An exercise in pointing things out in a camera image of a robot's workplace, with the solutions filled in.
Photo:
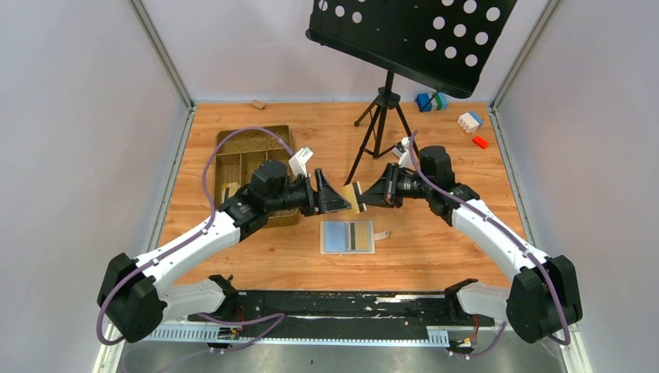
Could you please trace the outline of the gold card with black stripe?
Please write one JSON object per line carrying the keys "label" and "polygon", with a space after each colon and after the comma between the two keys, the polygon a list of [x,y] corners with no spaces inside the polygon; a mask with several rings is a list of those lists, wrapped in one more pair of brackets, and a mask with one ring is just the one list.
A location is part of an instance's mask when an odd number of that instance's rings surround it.
{"label": "gold card with black stripe", "polygon": [[361,195],[361,185],[359,181],[343,186],[340,192],[350,203],[350,209],[347,210],[348,214],[357,215],[366,211],[366,205],[358,201],[358,198]]}

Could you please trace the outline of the beige leather card holder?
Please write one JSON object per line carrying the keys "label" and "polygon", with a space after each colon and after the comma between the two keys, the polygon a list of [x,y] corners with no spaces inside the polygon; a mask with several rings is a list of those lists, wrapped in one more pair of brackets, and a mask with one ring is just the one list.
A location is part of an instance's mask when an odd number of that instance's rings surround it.
{"label": "beige leather card holder", "polygon": [[374,223],[371,231],[370,253],[350,253],[348,251],[348,224],[354,221],[322,221],[320,224],[320,253],[323,255],[348,255],[348,254],[372,254],[375,253],[375,243],[387,239],[390,231],[376,232]]}

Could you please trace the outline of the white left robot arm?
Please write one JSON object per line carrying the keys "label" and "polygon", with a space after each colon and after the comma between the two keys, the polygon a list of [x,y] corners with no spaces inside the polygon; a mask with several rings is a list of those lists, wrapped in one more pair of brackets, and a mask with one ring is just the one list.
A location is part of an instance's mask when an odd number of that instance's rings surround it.
{"label": "white left robot arm", "polygon": [[177,239],[135,258],[116,255],[108,263],[97,298],[99,341],[114,344],[104,336],[105,318],[120,332],[118,340],[128,343],[143,340],[165,321],[188,315],[210,312],[220,321],[232,319],[238,300],[226,280],[212,276],[181,286],[176,281],[210,256],[265,227],[274,212],[297,210],[314,216],[351,208],[321,169],[315,170],[315,178],[313,187],[309,176],[291,178],[283,162],[267,160],[246,185]]}

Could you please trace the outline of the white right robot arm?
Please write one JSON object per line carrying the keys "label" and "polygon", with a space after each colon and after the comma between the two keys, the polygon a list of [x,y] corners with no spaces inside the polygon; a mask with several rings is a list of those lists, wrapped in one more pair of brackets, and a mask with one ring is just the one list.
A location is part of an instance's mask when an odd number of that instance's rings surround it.
{"label": "white right robot arm", "polygon": [[507,288],[467,279],[445,290],[448,321],[463,324],[473,315],[506,322],[527,343],[566,332],[583,318],[574,264],[551,257],[509,229],[472,188],[459,183],[452,161],[439,145],[422,148],[418,159],[404,152],[389,163],[357,202],[399,208],[406,199],[421,199],[445,223],[470,238],[502,270]]}

